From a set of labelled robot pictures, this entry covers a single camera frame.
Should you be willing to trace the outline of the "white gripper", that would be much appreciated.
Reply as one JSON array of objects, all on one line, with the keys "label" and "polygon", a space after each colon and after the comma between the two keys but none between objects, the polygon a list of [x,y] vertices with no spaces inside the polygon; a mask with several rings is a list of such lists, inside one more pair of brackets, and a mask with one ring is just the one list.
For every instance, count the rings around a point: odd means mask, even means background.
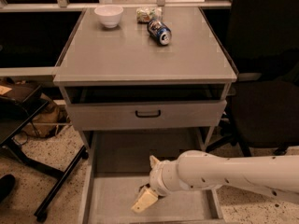
[{"label": "white gripper", "polygon": [[178,177],[177,164],[174,161],[159,161],[149,156],[151,171],[149,173],[150,188],[144,186],[131,207],[135,213],[141,213],[158,201],[159,196],[167,196],[174,191],[182,190]]}]

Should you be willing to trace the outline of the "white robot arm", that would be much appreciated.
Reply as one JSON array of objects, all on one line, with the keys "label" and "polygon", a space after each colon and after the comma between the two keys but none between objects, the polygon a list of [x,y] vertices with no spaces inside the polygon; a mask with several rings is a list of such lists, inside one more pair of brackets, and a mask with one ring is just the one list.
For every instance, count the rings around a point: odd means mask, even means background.
[{"label": "white robot arm", "polygon": [[223,158],[189,150],[174,161],[149,157],[149,183],[131,210],[140,213],[176,191],[230,186],[290,203],[299,203],[299,156]]}]

